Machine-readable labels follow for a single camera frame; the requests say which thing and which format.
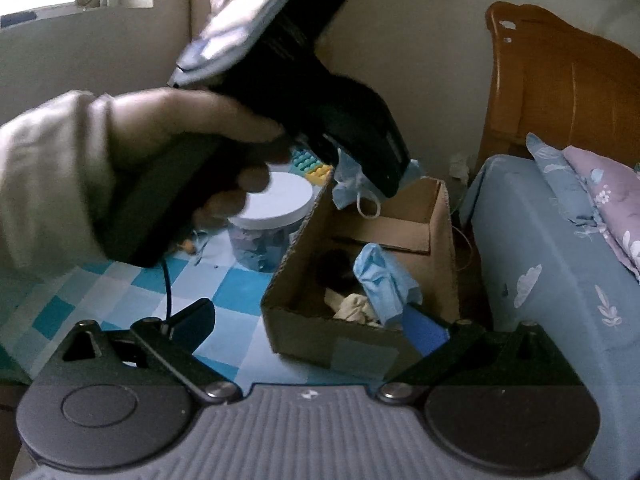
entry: beige sleeve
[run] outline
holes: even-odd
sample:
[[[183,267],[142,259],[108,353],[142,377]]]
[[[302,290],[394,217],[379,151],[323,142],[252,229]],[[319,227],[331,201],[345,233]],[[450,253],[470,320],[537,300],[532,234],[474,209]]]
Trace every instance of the beige sleeve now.
[[[0,127],[1,274],[47,279],[104,259],[93,224],[114,185],[110,101],[73,91]]]

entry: blue face mask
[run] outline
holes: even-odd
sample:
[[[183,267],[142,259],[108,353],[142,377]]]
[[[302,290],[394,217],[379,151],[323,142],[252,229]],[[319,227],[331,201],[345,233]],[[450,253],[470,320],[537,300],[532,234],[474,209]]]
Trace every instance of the blue face mask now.
[[[364,218],[377,218],[380,216],[380,204],[386,197],[371,181],[362,173],[362,168],[355,160],[347,155],[343,150],[338,150],[338,166],[335,168],[333,197],[334,204],[338,209],[344,209],[349,204],[356,203],[358,212]],[[404,172],[400,181],[399,189],[408,186],[415,180],[424,176],[424,172],[417,160],[412,160]],[[360,201],[366,198],[376,204],[374,215],[365,215],[360,209]]]
[[[422,304],[418,282],[378,244],[364,246],[353,264],[353,273],[383,326],[399,324],[407,303]]]

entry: white ear loop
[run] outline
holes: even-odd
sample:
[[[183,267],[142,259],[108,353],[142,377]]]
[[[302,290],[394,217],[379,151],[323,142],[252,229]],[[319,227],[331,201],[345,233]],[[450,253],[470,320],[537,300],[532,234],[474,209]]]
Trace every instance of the white ear loop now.
[[[367,198],[368,200],[371,200],[373,203],[376,204],[376,213],[375,215],[365,215],[362,212],[362,209],[360,209],[360,200],[362,200],[362,197],[364,195],[364,198]],[[378,200],[378,197],[369,189],[367,188],[363,188],[358,190],[358,197],[356,199],[356,206],[358,207],[358,213],[360,213],[360,216],[362,216],[363,218],[367,218],[369,220],[373,220],[375,218],[378,218],[380,216],[380,209],[381,209],[381,205],[380,205],[380,200]]]

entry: checkered tablecloth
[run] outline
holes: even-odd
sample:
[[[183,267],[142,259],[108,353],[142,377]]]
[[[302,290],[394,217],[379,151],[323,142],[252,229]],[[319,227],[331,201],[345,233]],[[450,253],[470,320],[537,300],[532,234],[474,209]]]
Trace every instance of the checkered tablecloth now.
[[[240,266],[226,231],[210,238],[199,264],[185,253],[174,254],[167,263],[174,312],[199,298],[211,298],[216,306],[215,329],[196,357],[244,391],[258,382],[367,382],[271,351],[260,316],[260,298],[271,275]],[[165,311],[160,268],[117,262],[85,266],[36,286],[14,312],[0,319],[0,344],[35,377],[76,322],[95,319],[104,330],[120,330],[142,317],[164,319]]]

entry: headboard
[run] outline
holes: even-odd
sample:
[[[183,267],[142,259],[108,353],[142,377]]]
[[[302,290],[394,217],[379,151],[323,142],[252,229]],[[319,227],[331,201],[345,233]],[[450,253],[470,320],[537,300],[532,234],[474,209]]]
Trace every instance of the headboard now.
[[[494,74],[476,171],[497,153],[529,156],[528,132],[640,162],[640,58],[537,6],[495,2],[486,23]]]

